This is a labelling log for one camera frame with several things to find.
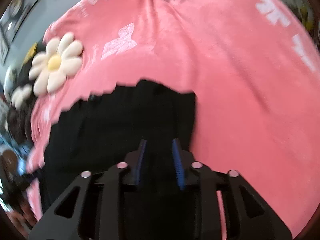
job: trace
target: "pink blanket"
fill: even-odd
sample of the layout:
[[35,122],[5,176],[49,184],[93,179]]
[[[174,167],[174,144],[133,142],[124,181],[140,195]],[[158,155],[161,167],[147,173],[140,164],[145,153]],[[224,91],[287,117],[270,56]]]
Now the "pink blanket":
[[[239,170],[296,236],[320,203],[320,57],[279,0],[82,0],[45,41],[72,31],[83,66],[32,114],[32,171],[61,111],[141,78],[197,95],[192,151]],[[41,217],[39,193],[29,192]]]

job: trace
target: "bed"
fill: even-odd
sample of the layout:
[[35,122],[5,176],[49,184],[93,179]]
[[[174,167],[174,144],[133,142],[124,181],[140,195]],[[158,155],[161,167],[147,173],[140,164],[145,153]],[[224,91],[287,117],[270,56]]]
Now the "bed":
[[[83,64],[60,90],[38,98],[29,171],[44,164],[51,126],[62,111],[117,83],[146,78],[194,91],[191,150],[197,159],[213,170],[238,170],[294,237],[304,229],[320,203],[320,57],[285,5],[81,0],[48,28],[44,41],[68,32],[83,44]],[[29,200],[40,218],[36,184]]]

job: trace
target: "gray wall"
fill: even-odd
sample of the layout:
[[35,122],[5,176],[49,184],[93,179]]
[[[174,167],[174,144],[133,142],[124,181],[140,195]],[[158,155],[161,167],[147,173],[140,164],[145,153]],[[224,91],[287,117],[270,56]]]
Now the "gray wall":
[[30,46],[41,39],[48,26],[80,0],[39,0],[33,7],[13,40],[4,66],[0,66],[3,84],[7,68],[20,65]]

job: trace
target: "metal rivet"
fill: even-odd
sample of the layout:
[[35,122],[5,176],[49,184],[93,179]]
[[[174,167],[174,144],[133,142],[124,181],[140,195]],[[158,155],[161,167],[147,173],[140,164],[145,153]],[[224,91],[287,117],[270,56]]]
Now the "metal rivet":
[[228,174],[229,174],[230,177],[233,177],[233,178],[239,176],[239,172],[238,172],[238,171],[235,171],[235,170],[229,171]]
[[195,168],[195,169],[199,169],[199,168],[201,168],[203,165],[202,165],[202,163],[200,163],[200,162],[194,162],[194,163],[191,164],[191,166],[192,166],[193,168]]
[[128,164],[125,162],[117,164],[117,168],[119,168],[119,169],[125,169],[126,167],[128,167]]
[[81,177],[83,178],[88,178],[91,176],[91,172],[90,171],[84,171],[81,173]]

